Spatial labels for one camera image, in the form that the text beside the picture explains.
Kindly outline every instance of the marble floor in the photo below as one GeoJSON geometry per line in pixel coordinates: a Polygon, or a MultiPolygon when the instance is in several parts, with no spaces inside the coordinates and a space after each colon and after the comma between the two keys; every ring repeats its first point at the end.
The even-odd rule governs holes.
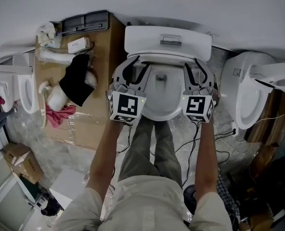
{"type": "MultiPolygon", "coordinates": [[[[212,49],[211,59],[207,63],[210,69],[215,74],[219,85],[223,65],[227,57],[228,53],[226,51],[214,48],[212,49]]],[[[229,116],[221,101],[214,111],[214,119],[218,133],[226,133],[232,131],[231,117],[229,116]]],[[[8,118],[8,122],[6,125],[7,132],[11,141],[21,142],[29,146],[34,152],[45,175],[40,183],[48,189],[64,168],[69,168],[77,172],[88,173],[95,151],[80,148],[78,146],[68,143],[54,141],[48,138],[40,129],[41,123],[42,118],[40,111],[29,115],[24,111],[21,103],[18,102],[18,112],[8,118]]],[[[195,133],[195,126],[194,124],[189,122],[184,115],[179,115],[176,118],[170,120],[169,125],[173,134],[176,149],[178,149],[182,144],[193,139],[195,133]]],[[[135,127],[136,124],[134,124],[133,126],[130,139],[132,139],[135,127]]],[[[121,151],[127,146],[128,134],[129,128],[124,127],[118,139],[118,151],[121,151]]],[[[216,141],[216,149],[218,151],[226,151],[230,153],[229,160],[220,165],[220,169],[223,173],[234,173],[247,167],[259,147],[258,144],[236,142],[232,136],[225,138],[224,141],[236,151],[241,153],[234,151],[230,146],[226,145],[221,140],[216,141]]],[[[189,143],[183,146],[177,152],[177,158],[182,167],[183,180],[186,177],[186,172],[188,168],[188,158],[192,145],[192,143],[189,143]]],[[[198,146],[199,141],[197,141],[196,147],[191,157],[189,180],[185,184],[185,187],[188,184],[192,184],[194,182],[198,146]]],[[[155,135],[153,132],[151,139],[151,151],[154,152],[154,149],[155,135]]],[[[117,183],[117,176],[124,154],[125,153],[121,153],[116,160],[116,173],[114,178],[112,179],[113,185],[117,183]]],[[[225,159],[227,159],[227,156],[227,153],[218,153],[218,161],[224,161],[225,159]]]]}

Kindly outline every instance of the forearm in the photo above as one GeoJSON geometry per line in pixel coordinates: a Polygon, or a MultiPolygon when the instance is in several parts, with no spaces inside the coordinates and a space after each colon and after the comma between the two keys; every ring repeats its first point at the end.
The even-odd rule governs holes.
{"type": "Polygon", "coordinates": [[[117,139],[122,127],[122,123],[116,121],[110,121],[106,125],[90,167],[90,179],[87,187],[96,190],[102,200],[105,198],[106,191],[113,175],[116,160],[117,139]]]}
{"type": "Polygon", "coordinates": [[[195,188],[197,199],[207,192],[216,192],[218,162],[215,150],[213,116],[209,123],[202,123],[197,156],[195,188]]]}

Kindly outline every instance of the cardboard box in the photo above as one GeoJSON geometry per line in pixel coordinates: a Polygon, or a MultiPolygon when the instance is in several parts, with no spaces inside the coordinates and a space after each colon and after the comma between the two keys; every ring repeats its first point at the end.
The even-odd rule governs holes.
{"type": "Polygon", "coordinates": [[[268,208],[252,215],[249,218],[249,224],[253,231],[269,231],[273,224],[273,216],[268,208]]]}
{"type": "Polygon", "coordinates": [[[87,37],[79,38],[67,44],[67,50],[71,54],[88,49],[90,49],[90,41],[87,37]]]}
{"type": "Polygon", "coordinates": [[[43,171],[29,147],[11,142],[1,152],[11,170],[17,175],[22,175],[33,184],[41,179],[43,171]]]}
{"type": "MultiPolygon", "coordinates": [[[[109,119],[108,99],[105,91],[109,88],[116,67],[126,60],[124,34],[124,25],[110,15],[108,30],[82,33],[63,38],[61,49],[64,50],[67,50],[69,42],[76,39],[87,37],[90,41],[94,41],[93,55],[95,58],[92,61],[92,71],[97,77],[98,86],[86,99],[82,107],[68,101],[68,104],[76,106],[76,113],[70,116],[69,119],[63,120],[63,123],[58,128],[53,128],[47,122],[44,132],[48,137],[87,149],[97,149],[109,119]]],[[[45,80],[48,80],[51,86],[58,84],[65,75],[66,67],[67,65],[40,62],[36,58],[37,89],[45,80]]],[[[43,113],[44,104],[41,95],[38,95],[40,109],[43,113]]]]}

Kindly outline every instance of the plaid fabric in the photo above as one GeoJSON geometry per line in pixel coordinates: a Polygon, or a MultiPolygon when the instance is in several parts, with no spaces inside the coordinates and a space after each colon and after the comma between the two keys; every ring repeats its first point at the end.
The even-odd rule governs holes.
{"type": "Polygon", "coordinates": [[[236,202],[234,201],[234,199],[228,192],[228,189],[225,186],[223,178],[220,174],[220,169],[219,169],[219,178],[217,181],[216,188],[217,188],[219,196],[221,197],[221,199],[223,200],[225,204],[226,209],[231,209],[235,213],[236,217],[240,216],[240,210],[238,208],[238,205],[236,204],[236,202]]]}

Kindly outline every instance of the white wall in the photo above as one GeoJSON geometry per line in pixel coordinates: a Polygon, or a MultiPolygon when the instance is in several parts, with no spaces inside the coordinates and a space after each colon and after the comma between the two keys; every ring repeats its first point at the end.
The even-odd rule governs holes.
{"type": "Polygon", "coordinates": [[[31,49],[49,20],[102,9],[123,22],[194,29],[219,47],[285,59],[285,0],[0,0],[0,58],[31,49]]]}

